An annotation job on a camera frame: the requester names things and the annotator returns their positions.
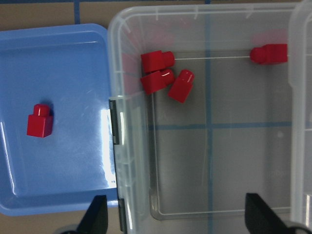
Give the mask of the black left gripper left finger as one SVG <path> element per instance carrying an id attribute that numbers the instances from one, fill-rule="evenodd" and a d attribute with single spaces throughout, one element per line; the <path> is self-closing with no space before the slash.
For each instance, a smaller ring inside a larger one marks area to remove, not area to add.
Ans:
<path id="1" fill-rule="evenodd" d="M 93 198 L 84 217 L 79 223 L 77 234 L 106 234 L 108 230 L 108 207 L 106 195 Z"/>

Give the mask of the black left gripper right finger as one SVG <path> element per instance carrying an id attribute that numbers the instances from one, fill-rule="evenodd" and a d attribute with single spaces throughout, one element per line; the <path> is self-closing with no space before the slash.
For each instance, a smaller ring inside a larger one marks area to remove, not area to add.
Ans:
<path id="1" fill-rule="evenodd" d="M 245 225 L 250 234 L 295 234 L 256 193 L 246 193 Z"/>

